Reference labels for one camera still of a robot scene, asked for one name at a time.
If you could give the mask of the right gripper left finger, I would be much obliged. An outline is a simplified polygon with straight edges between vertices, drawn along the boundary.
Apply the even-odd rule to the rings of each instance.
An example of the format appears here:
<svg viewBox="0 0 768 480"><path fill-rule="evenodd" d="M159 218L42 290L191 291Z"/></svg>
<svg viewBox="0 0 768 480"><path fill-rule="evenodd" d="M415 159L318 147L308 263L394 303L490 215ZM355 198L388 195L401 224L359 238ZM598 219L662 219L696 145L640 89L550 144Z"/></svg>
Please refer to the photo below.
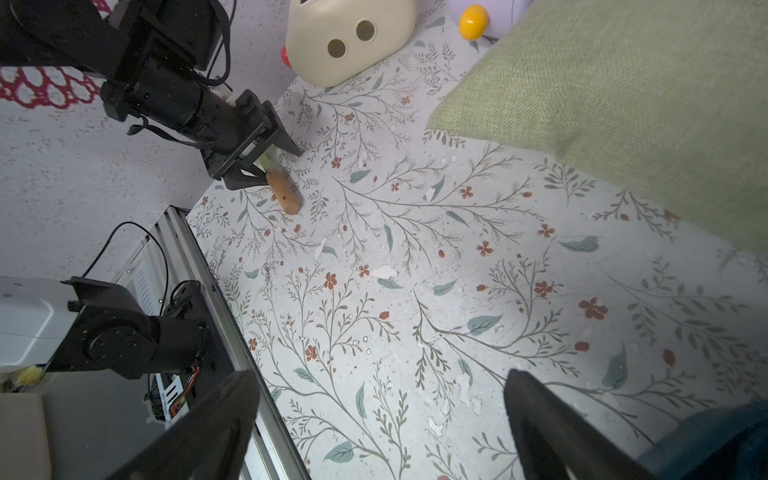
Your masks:
<svg viewBox="0 0 768 480"><path fill-rule="evenodd" d="M238 479L260 400L257 375L235 371L109 477Z"/></svg>

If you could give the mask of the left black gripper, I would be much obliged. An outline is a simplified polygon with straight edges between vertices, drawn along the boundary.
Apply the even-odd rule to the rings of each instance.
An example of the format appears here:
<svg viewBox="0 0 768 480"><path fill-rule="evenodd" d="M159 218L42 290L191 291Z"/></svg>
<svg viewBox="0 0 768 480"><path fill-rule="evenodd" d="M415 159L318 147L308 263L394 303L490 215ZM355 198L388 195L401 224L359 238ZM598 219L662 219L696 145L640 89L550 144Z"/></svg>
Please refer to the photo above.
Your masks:
<svg viewBox="0 0 768 480"><path fill-rule="evenodd" d="M231 191L267 186L258 157L271 145L300 157L269 101L244 91L233 104L192 78L188 69L149 56L128 82L106 81L100 90L107 115L141 120L129 133L148 130L201 153L208 175Z"/></svg>

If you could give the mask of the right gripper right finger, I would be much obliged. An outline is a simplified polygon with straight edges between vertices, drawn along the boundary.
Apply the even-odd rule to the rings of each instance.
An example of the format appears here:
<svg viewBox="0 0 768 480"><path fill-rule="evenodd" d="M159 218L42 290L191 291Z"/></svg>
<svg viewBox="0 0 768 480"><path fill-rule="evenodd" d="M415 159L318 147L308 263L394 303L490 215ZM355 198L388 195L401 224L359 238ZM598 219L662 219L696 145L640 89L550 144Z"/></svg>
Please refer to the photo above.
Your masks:
<svg viewBox="0 0 768 480"><path fill-rule="evenodd" d="M653 477L528 372L508 372L505 409L527 479Z"/></svg>

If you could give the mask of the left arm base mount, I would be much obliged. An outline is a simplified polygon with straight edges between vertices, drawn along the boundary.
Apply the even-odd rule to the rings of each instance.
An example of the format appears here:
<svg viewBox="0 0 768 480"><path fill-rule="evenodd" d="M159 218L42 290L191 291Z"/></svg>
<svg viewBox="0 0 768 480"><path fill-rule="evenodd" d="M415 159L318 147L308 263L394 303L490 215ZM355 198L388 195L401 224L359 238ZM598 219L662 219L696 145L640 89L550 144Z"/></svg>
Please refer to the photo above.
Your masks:
<svg viewBox="0 0 768 480"><path fill-rule="evenodd" d="M144 400L152 418L166 425L213 391L234 367L219 336L206 291L197 280L184 280L171 291L164 311L148 315L158 341Z"/></svg>

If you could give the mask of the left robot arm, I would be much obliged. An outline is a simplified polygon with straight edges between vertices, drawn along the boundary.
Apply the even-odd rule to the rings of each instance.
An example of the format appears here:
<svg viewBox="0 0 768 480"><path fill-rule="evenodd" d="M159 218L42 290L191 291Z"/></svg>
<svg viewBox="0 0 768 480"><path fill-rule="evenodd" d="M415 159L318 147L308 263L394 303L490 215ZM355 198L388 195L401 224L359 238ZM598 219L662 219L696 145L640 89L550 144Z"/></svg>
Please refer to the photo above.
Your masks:
<svg viewBox="0 0 768 480"><path fill-rule="evenodd" d="M106 114L198 150L208 175L229 190L267 186L284 212L301 204L276 161L299 155L273 105L251 91L234 100L223 77L204 73L231 23L217 1L121 1L103 15L91 1L5 1L5 67L72 67L102 79ZM197 369L207 346L205 317L181 305L145 313L118 284L74 276L1 281L1 368L53 372L111 370L124 378Z"/></svg>

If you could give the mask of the teal plastic storage box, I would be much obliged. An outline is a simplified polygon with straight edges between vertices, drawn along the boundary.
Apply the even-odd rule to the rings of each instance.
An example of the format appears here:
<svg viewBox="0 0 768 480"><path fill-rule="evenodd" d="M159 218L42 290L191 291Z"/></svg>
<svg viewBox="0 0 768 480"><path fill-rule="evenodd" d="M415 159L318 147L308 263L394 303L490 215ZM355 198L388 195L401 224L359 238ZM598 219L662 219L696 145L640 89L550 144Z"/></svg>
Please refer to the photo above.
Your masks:
<svg viewBox="0 0 768 480"><path fill-rule="evenodd" d="M695 414L637 462L658 479L765 479L767 402Z"/></svg>

